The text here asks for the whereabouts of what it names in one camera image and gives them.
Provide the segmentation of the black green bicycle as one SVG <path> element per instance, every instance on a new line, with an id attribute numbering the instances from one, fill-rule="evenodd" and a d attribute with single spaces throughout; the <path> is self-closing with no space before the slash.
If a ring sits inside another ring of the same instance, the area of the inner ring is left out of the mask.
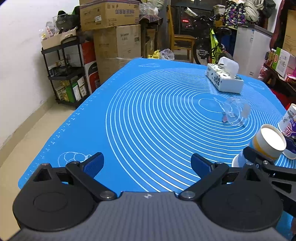
<path id="1" fill-rule="evenodd" d="M 231 29 L 214 25 L 214 22 L 222 20 L 224 15 L 198 15 L 188 7 L 185 8 L 185 13 L 193 18 L 193 28 L 197 33 L 197 38 L 192 47 L 193 57 L 197 64 L 217 64 L 222 57 L 233 59 L 221 42 L 222 37 L 232 34 Z"/>

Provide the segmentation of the lower cardboard box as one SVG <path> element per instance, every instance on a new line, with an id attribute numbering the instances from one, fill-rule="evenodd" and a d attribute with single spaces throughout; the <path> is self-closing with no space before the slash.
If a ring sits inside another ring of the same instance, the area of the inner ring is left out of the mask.
<path id="1" fill-rule="evenodd" d="M 140 25 L 95 30 L 93 41 L 100 84 L 130 60 L 142 56 Z"/>

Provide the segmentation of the upper cardboard box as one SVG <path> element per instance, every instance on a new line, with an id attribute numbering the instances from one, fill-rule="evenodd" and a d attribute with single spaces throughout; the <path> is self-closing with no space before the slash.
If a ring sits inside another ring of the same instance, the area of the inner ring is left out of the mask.
<path id="1" fill-rule="evenodd" d="M 139 23 L 139 1 L 79 1 L 83 31 Z"/>

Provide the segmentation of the blue silicone baking mat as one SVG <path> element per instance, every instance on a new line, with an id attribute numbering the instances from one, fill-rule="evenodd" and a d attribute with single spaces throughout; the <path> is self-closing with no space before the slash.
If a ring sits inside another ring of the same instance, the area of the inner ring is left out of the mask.
<path id="1" fill-rule="evenodd" d="M 95 180 L 117 198 L 100 202 L 72 228 L 20 228 L 13 240 L 284 240 L 276 227 L 225 229 L 196 202 L 179 199 L 200 180 L 191 167 L 193 154 L 231 167 L 263 124 L 277 128 L 285 114 L 261 81 L 240 76 L 241 92 L 223 93 L 206 72 L 202 65 L 138 58 L 96 89 L 49 138 L 20 187 L 43 163 L 65 167 L 101 152 L 104 166 Z M 230 97 L 251 106 L 243 126 L 222 121 Z"/>

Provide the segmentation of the white tissue box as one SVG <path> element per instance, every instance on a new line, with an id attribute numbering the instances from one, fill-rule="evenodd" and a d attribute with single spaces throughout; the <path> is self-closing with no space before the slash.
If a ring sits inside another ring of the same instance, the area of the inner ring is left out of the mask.
<path id="1" fill-rule="evenodd" d="M 218 64 L 208 63 L 206 76 L 220 92 L 239 94 L 244 81 L 238 74 L 239 64 L 227 57 L 221 57 Z"/>

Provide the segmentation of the clear glass cup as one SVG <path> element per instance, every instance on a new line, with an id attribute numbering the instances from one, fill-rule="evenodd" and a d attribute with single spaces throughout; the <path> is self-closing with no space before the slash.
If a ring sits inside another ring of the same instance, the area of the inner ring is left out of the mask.
<path id="1" fill-rule="evenodd" d="M 232 126 L 243 126 L 249 118 L 251 106 L 246 99 L 230 97 L 224 102 L 222 121 Z"/>

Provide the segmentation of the green white carton box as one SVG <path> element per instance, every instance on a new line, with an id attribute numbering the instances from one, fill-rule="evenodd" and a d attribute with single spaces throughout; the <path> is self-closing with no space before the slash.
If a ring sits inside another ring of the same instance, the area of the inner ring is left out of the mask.
<path id="1" fill-rule="evenodd" d="M 272 68 L 275 70 L 281 77 L 285 76 L 288 63 L 290 60 L 290 53 L 277 47 Z"/>

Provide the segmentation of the yellow toy truck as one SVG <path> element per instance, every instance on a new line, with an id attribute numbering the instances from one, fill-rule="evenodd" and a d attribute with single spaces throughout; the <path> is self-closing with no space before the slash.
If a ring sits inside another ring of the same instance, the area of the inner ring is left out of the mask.
<path id="1" fill-rule="evenodd" d="M 160 50 L 154 51 L 153 54 L 147 56 L 149 59 L 161 59 Z"/>

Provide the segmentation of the cardboard box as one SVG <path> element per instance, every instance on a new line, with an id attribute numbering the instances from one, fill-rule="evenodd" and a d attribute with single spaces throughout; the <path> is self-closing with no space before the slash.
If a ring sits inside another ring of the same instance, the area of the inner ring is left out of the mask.
<path id="1" fill-rule="evenodd" d="M 140 25 L 95 30 L 93 41 L 100 84 L 130 60 L 142 56 Z"/>
<path id="2" fill-rule="evenodd" d="M 139 23 L 139 1 L 79 1 L 83 31 Z"/>

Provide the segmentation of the purple white paper cup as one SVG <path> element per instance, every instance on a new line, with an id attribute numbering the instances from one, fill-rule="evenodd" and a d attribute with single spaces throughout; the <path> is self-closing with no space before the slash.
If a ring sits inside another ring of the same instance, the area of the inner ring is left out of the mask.
<path id="1" fill-rule="evenodd" d="M 285 140 L 287 142 L 286 149 L 283 151 L 283 154 L 290 160 L 295 160 L 296 151 L 295 151 L 295 104 L 292 103 L 288 108 L 285 115 L 278 123 L 278 128 L 282 132 Z"/>

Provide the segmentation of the cream paper cup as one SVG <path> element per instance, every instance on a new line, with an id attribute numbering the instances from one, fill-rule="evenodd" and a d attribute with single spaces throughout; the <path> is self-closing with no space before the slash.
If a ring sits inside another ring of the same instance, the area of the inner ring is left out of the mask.
<path id="1" fill-rule="evenodd" d="M 231 167 L 243 167 L 251 162 L 246 151 L 255 151 L 255 154 L 260 154 L 275 164 L 286 147 L 287 142 L 283 134 L 276 127 L 263 124 L 249 144 L 233 158 Z"/>

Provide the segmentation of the black metal shelf rack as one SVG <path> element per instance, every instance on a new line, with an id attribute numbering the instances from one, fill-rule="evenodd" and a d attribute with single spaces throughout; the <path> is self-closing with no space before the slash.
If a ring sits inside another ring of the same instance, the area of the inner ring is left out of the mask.
<path id="1" fill-rule="evenodd" d="M 76 47 L 78 52 L 79 64 L 73 65 L 66 55 L 66 49 Z M 47 55 L 56 53 L 58 60 L 53 65 L 48 65 Z M 80 38 L 69 35 L 61 40 L 60 44 L 42 49 L 41 54 L 44 58 L 48 80 L 58 104 L 64 104 L 73 108 L 78 108 L 83 101 L 90 95 L 86 81 L 85 68 L 82 61 L 82 50 Z"/>

